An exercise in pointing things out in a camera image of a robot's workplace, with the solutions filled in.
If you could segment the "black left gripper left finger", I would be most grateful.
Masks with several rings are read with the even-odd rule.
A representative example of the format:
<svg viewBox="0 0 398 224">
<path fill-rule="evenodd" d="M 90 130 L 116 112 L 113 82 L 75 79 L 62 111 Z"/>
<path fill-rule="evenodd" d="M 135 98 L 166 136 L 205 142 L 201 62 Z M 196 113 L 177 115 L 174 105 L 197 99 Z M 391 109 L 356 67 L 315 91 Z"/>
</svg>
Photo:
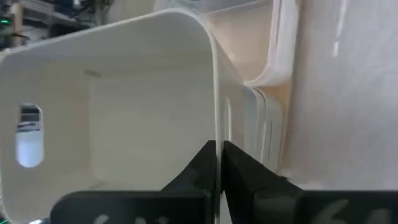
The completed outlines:
<svg viewBox="0 0 398 224">
<path fill-rule="evenodd" d="M 196 192 L 205 196 L 205 223 L 215 222 L 216 141 L 209 140 L 162 192 Z"/>
</svg>

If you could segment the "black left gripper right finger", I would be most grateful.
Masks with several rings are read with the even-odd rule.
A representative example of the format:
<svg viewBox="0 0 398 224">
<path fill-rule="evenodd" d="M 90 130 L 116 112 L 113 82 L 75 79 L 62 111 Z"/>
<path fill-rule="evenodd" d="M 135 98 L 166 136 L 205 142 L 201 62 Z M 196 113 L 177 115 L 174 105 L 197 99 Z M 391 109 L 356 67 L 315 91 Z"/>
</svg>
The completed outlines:
<svg viewBox="0 0 398 224">
<path fill-rule="evenodd" d="M 299 222 L 302 190 L 229 141 L 222 154 L 222 189 L 233 224 Z"/>
</svg>

